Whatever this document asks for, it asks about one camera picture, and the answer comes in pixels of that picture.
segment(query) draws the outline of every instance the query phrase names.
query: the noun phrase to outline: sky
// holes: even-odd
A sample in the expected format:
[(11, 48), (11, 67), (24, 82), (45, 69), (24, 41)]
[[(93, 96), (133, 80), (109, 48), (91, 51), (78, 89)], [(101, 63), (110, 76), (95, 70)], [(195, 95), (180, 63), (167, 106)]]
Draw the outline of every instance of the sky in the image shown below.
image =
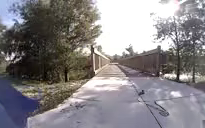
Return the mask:
[[(19, 0), (0, 0), (0, 19), (6, 26), (12, 26), (13, 19), (17, 18), (8, 11), (12, 3), (17, 1)], [(153, 42), (156, 30), (150, 13), (157, 10), (163, 10), (165, 14), (169, 12), (168, 9), (160, 9), (158, 2), (159, 0), (97, 0), (101, 15), (98, 23), (102, 25), (102, 34), (96, 39), (96, 43), (109, 55), (121, 55), (130, 44), (138, 53), (154, 49), (158, 45), (167, 49), (166, 43)]]

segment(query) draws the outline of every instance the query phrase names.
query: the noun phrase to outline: bush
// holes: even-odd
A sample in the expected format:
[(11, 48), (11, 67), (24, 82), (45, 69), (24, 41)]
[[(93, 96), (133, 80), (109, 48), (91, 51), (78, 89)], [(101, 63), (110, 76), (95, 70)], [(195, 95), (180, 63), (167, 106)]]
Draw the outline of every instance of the bush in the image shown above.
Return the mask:
[(175, 65), (173, 64), (163, 64), (161, 65), (162, 74), (172, 73), (175, 70)]

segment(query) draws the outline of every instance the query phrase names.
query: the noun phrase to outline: bridge railing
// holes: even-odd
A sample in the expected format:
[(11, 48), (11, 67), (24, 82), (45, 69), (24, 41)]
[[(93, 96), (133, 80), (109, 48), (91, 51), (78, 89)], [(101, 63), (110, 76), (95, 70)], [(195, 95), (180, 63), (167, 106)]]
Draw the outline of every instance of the bridge railing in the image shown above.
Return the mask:
[(97, 51), (93, 45), (91, 45), (91, 77), (95, 76), (109, 63), (110, 59)]
[(161, 47), (158, 46), (156, 49), (120, 59), (118, 60), (118, 63), (142, 72), (159, 76), (161, 65), (166, 63), (166, 55), (161, 53)]

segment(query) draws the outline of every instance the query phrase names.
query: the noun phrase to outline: concrete path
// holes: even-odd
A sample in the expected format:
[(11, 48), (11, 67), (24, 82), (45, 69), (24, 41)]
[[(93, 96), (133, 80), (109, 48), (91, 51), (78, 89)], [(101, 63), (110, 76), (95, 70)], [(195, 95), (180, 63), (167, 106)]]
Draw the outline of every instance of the concrete path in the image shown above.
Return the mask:
[(111, 64), (28, 127), (205, 128), (205, 93)]

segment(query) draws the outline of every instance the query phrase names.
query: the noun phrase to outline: green grass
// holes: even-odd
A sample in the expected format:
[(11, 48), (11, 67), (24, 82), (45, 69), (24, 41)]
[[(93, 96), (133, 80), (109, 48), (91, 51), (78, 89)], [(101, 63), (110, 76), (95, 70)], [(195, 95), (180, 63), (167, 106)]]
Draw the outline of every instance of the green grass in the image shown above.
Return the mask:
[(43, 98), (40, 100), (40, 106), (31, 115), (41, 114), (45, 111), (56, 108), (87, 81), (88, 80), (80, 80), (67, 83), (58, 83), (53, 86), (53, 92), (51, 92), (52, 88), (43, 88)]

